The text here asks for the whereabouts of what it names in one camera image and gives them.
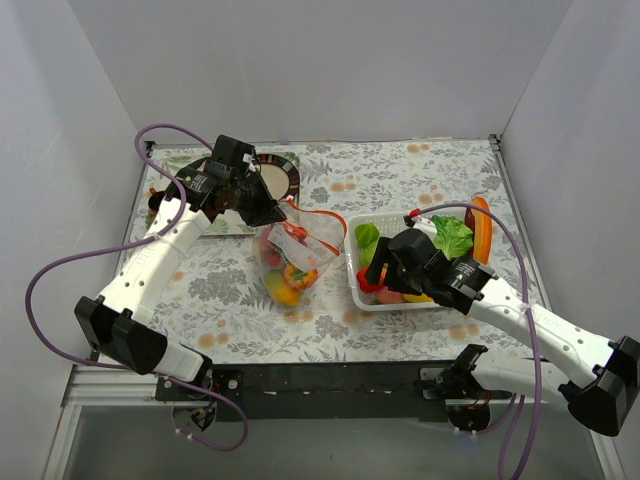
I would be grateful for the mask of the yellow green mango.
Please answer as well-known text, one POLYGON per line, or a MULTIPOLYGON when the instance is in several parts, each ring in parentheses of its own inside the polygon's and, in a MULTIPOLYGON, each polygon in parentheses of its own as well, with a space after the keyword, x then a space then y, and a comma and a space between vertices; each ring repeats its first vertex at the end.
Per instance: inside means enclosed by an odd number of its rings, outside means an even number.
POLYGON ((290 287, 281 271, 271 270, 264 274, 263 283, 272 300, 284 307, 297 307, 302 295, 299 290, 290 287))

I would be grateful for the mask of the red lychee bunch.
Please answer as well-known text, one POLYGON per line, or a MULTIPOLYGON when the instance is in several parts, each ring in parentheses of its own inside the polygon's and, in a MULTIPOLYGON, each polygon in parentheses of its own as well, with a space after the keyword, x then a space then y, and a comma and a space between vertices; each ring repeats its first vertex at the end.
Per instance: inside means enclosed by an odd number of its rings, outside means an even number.
POLYGON ((289 263, 300 269, 311 266, 309 249, 294 236, 290 235, 282 224, 273 226, 267 239, 281 251, 289 263))

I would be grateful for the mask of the clear zip bag orange zipper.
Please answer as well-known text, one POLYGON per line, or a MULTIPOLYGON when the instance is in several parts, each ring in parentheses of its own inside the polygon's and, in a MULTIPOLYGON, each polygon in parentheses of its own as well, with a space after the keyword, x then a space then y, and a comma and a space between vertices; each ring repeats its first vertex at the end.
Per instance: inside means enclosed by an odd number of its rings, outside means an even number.
POLYGON ((272 301, 295 309, 340 256, 347 224, 332 211, 303 209, 291 196, 279 208, 285 219, 257 229, 253 252, 272 301))

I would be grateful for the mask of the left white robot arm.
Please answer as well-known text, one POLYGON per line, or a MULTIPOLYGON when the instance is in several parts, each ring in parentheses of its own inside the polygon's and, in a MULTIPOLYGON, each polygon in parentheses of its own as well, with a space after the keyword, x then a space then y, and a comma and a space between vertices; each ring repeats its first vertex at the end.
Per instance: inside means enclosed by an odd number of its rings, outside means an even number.
POLYGON ((181 168, 165 188, 156 214, 117 276, 74 313, 89 344, 138 374, 178 379, 193 400, 213 386, 211 361, 150 328, 155 307, 191 246, 216 217, 236 211, 249 227, 285 220, 256 162, 253 145, 221 135, 210 155, 181 168))

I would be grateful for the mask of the orange red pepper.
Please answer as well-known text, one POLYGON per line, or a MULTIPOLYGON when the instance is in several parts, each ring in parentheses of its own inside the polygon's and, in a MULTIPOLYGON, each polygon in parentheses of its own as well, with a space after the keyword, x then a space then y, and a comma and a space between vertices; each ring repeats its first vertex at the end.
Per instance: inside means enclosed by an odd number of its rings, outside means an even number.
POLYGON ((309 289, 319 277, 317 269, 303 271, 292 264, 285 266, 283 275, 286 284, 296 290, 309 289))

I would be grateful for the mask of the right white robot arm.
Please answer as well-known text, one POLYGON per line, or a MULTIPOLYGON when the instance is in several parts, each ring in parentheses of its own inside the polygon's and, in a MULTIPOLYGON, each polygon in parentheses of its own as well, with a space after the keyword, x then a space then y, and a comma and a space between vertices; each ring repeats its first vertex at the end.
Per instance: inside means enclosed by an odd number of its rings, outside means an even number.
POLYGON ((468 345, 424 387, 444 398, 475 397, 483 391, 565 403, 583 426, 614 437, 639 395, 639 343, 593 334, 538 304, 519 298, 495 271, 469 254, 449 260, 419 228, 379 240, 365 270, 369 283, 390 290, 426 294, 442 307, 490 324, 537 351, 531 359, 509 360, 488 347, 468 345))

